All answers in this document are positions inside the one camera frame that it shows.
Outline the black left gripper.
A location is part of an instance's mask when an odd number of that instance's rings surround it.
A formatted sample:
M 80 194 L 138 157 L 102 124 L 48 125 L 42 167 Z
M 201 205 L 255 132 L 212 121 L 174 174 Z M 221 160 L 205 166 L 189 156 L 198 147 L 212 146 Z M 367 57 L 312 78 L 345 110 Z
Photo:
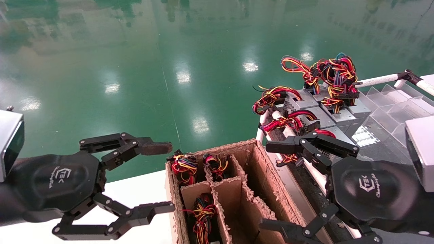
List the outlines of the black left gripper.
M 133 208 L 100 192 L 101 170 L 113 170 L 138 155 L 169 154 L 171 142 L 117 133 L 80 140 L 80 152 L 19 159 L 10 172 L 10 222 L 41 223 L 61 218 L 52 234 L 64 241 L 117 240 L 131 228 L 149 225 L 155 215 L 175 211 L 171 201 Z M 91 154 L 108 151 L 99 161 Z M 94 207 L 115 215 L 108 225 L 73 222 Z

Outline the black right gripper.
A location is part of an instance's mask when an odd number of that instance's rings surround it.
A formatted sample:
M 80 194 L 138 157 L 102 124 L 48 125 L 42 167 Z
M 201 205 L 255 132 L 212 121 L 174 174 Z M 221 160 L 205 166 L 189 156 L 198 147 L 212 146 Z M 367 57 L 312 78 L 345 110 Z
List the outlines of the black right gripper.
M 268 141 L 265 150 L 296 154 L 323 175 L 331 175 L 332 204 L 306 227 L 266 218 L 260 221 L 259 228 L 279 232 L 285 243 L 321 244 L 315 236 L 334 216 L 361 233 L 360 238 L 339 244 L 382 244 L 383 239 L 369 226 L 387 232 L 433 234 L 433 193 L 422 187 L 413 166 L 356 159 L 358 146 L 317 132 Z M 322 151 L 343 159 L 332 165 Z

